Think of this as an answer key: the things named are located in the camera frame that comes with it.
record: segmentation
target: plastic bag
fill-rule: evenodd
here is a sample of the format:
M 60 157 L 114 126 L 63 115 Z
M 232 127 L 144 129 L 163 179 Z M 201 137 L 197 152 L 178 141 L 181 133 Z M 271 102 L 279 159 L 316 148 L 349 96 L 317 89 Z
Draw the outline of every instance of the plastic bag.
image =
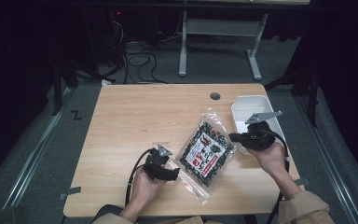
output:
M 234 146 L 220 118 L 209 109 L 170 164 L 172 168 L 181 168 L 179 177 L 186 183 L 187 190 L 206 203 L 233 152 Z

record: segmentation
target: person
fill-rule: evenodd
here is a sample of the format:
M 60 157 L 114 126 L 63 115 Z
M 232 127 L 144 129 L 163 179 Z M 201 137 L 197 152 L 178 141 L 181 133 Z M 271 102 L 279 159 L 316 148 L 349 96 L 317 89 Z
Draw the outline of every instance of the person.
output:
M 329 205 L 317 195 L 307 190 L 302 190 L 286 172 L 282 144 L 275 142 L 266 150 L 248 149 L 248 151 L 257 158 L 261 168 L 275 180 L 282 193 L 284 200 L 279 204 L 278 223 L 334 223 L 328 214 Z M 158 194 L 158 190 L 165 183 L 166 181 L 158 179 L 150 180 L 147 173 L 142 168 L 139 168 L 134 178 L 132 195 L 127 206 L 122 209 L 118 216 L 109 212 L 100 213 L 94 218 L 93 224 L 135 223 L 143 209 L 153 201 Z M 203 222 L 201 217 L 190 217 L 164 223 Z

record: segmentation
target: gray carpet floor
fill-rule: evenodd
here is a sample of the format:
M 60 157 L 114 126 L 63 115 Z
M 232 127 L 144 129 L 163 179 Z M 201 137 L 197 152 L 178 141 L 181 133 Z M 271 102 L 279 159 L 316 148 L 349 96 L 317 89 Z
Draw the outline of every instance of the gray carpet floor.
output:
M 121 85 L 125 80 L 127 83 L 143 83 L 153 81 L 153 78 L 167 83 L 255 83 L 244 53 L 246 50 L 244 46 L 249 44 L 249 41 L 228 40 L 230 39 L 216 37 L 208 45 L 202 39 L 191 40 L 186 77 L 178 76 L 180 47 L 177 42 L 161 44 L 158 49 L 150 48 L 145 43 L 137 43 L 128 52 L 128 59 L 131 62 L 128 73 L 131 77 L 125 79 L 125 71 L 120 70 L 112 76 L 117 80 L 114 84 Z M 275 38 L 262 40 L 256 54 L 263 77 L 259 83 L 268 84 L 284 74 L 297 43 L 298 40 L 285 42 Z M 153 63 L 143 65 L 148 59 L 140 55 L 146 52 L 153 52 L 156 56 L 155 70 L 153 70 Z M 108 69 L 109 67 L 101 64 L 101 72 Z M 63 107 L 61 118 L 45 145 L 43 157 L 19 200 L 19 207 L 23 209 L 27 223 L 62 221 L 65 200 L 58 200 L 58 197 L 70 187 L 101 89 L 101 83 L 98 81 L 85 78 L 79 80 L 79 86 L 71 89 L 68 94 L 69 100 Z M 293 97 L 290 88 L 290 86 L 276 87 L 268 91 L 268 97 L 273 108 L 283 112 L 283 116 L 278 117 L 278 120 L 300 175 L 310 181 L 306 189 L 320 195 L 330 204 L 330 214 L 336 223 L 354 223 L 343 206 L 345 202 L 342 202 L 337 188 L 333 185 L 334 181 L 329 175 L 328 167 L 324 165 L 319 148 L 321 144 L 328 148 L 334 167 L 337 168 L 346 191 L 351 195 L 353 204 L 358 209 L 357 162 L 339 134 L 334 118 L 329 113 L 328 104 L 324 100 L 323 91 L 319 90 L 318 93 L 317 127 L 314 128 L 310 127 L 309 121 L 304 116 L 303 104 L 307 102 L 307 98 Z M 52 102 L 50 100 L 44 111 L 23 133 L 0 168 L 0 211 L 22 167 L 53 119 Z M 77 110 L 77 116 L 82 119 L 74 119 L 75 114 L 71 112 L 73 110 Z M 258 223 L 265 223 L 267 217 L 266 214 L 257 215 Z M 92 217 L 71 217 L 64 223 L 90 223 L 91 220 Z

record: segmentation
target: dark background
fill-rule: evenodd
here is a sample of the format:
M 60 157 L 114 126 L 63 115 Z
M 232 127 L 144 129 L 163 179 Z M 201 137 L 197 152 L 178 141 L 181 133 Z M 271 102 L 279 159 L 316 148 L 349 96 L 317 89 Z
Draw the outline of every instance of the dark background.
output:
M 286 75 L 304 67 L 317 72 L 341 134 L 358 160 L 358 1 L 311 4 L 334 10 L 270 12 L 263 38 L 278 35 L 285 41 L 302 37 Z M 46 91 L 57 63 L 70 58 L 98 71 L 97 63 L 114 56 L 114 52 L 105 50 L 111 44 L 107 21 L 101 16 L 105 11 L 98 7 L 46 7 L 25 0 L 16 4 L 0 1 L 0 164 L 48 102 Z M 172 34 L 179 15 L 178 11 L 149 9 L 121 12 L 117 19 L 129 36 L 146 39 L 156 48 L 158 31 Z M 222 17 L 209 12 L 190 15 Z M 245 16 L 230 13 L 230 17 Z M 296 84 L 301 79 L 297 77 L 289 83 Z

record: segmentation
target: left hand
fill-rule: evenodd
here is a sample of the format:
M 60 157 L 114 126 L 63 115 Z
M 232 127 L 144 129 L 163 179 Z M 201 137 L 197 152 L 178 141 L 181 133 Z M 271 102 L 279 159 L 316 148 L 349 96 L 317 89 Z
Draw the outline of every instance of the left hand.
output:
M 158 194 L 158 190 L 165 183 L 167 183 L 166 180 L 151 180 L 143 167 L 138 168 L 132 183 L 130 202 L 120 213 L 120 216 L 134 223 L 142 210 L 153 201 Z
M 136 171 L 135 179 L 132 184 L 132 200 L 150 203 L 158 194 L 158 190 L 167 183 L 166 180 L 151 180 L 143 167 Z

